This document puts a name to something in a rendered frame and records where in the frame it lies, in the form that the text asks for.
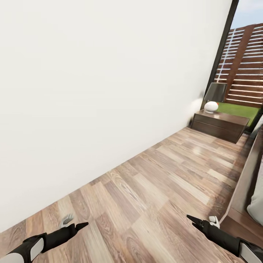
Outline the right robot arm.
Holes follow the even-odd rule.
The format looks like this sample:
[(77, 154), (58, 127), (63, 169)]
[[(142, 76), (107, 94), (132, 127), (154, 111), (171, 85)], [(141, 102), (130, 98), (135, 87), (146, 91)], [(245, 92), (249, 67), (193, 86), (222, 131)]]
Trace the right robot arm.
[(234, 238), (222, 231), (216, 216), (209, 217), (210, 222), (190, 215), (187, 215), (187, 217), (193, 221), (192, 224), (200, 230), (208, 240), (231, 252), (236, 257), (241, 255), (246, 263), (263, 263), (263, 248), (240, 237)]

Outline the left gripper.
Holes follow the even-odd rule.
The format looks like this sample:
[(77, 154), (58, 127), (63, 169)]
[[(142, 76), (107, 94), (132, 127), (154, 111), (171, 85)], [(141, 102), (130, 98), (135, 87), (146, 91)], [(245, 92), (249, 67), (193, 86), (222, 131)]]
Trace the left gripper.
[(75, 226), (75, 224), (73, 223), (68, 227), (64, 227), (55, 231), (54, 233), (56, 234), (56, 244), (54, 248), (68, 242), (68, 240), (73, 238), (80, 229), (86, 227), (88, 224), (88, 222), (84, 222)]

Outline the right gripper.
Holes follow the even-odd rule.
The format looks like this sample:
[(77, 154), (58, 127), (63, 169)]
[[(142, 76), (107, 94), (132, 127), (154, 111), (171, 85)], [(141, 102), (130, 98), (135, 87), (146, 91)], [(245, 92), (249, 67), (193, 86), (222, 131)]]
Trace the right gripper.
[(226, 249), (225, 241), (226, 241), (226, 232), (222, 231), (221, 229), (213, 226), (207, 220), (201, 220), (195, 218), (193, 216), (187, 215), (187, 217), (193, 221), (193, 225), (200, 230), (208, 240), (214, 242), (215, 244), (219, 245), (223, 249)]

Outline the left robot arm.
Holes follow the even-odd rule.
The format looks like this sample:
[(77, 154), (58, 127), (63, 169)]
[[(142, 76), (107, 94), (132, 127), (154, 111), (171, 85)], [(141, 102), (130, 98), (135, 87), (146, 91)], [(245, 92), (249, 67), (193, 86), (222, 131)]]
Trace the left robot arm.
[(6, 256), (2, 257), (0, 263), (32, 263), (40, 253), (43, 254), (46, 251), (68, 242), (68, 240), (73, 238), (80, 229), (89, 224), (88, 222), (84, 222), (75, 226), (73, 223), (68, 226), (67, 223), (74, 218), (75, 214), (70, 213), (61, 219), (57, 231), (50, 234), (42, 233), (25, 239), (22, 245), (19, 245)]

